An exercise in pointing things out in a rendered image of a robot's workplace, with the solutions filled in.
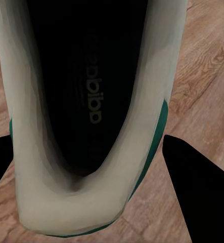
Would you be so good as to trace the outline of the gym shoe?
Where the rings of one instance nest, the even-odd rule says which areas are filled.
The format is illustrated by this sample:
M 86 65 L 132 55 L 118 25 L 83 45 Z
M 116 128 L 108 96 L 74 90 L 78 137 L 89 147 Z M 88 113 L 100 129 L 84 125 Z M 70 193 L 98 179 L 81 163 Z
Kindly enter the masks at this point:
M 115 222 L 157 151 L 188 0 L 0 0 L 19 220 L 69 238 Z

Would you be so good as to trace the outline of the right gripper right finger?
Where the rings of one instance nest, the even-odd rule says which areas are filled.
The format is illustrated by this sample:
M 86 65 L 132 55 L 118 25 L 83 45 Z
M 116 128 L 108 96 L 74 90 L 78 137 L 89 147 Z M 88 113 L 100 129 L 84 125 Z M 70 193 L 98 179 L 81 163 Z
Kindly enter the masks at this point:
M 162 153 L 192 243 L 224 243 L 224 171 L 171 135 L 164 136 Z

